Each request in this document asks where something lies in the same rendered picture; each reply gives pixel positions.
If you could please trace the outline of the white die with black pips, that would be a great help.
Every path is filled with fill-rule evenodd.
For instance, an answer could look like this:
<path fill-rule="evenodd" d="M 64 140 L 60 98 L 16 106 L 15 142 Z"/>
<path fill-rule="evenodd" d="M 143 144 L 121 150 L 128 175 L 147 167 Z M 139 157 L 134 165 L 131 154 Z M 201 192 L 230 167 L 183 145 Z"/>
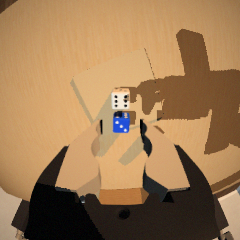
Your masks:
<path fill-rule="evenodd" d="M 112 90 L 112 109 L 129 109 L 130 91 L 128 88 Z"/>

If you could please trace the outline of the dark blue die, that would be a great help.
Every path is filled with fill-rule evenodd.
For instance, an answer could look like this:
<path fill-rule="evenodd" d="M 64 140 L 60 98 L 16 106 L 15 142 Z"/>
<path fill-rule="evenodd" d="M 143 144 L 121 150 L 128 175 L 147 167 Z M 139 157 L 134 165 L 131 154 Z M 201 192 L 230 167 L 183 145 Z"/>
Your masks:
<path fill-rule="evenodd" d="M 113 116 L 113 132 L 129 133 L 130 116 L 129 113 L 114 112 Z"/>

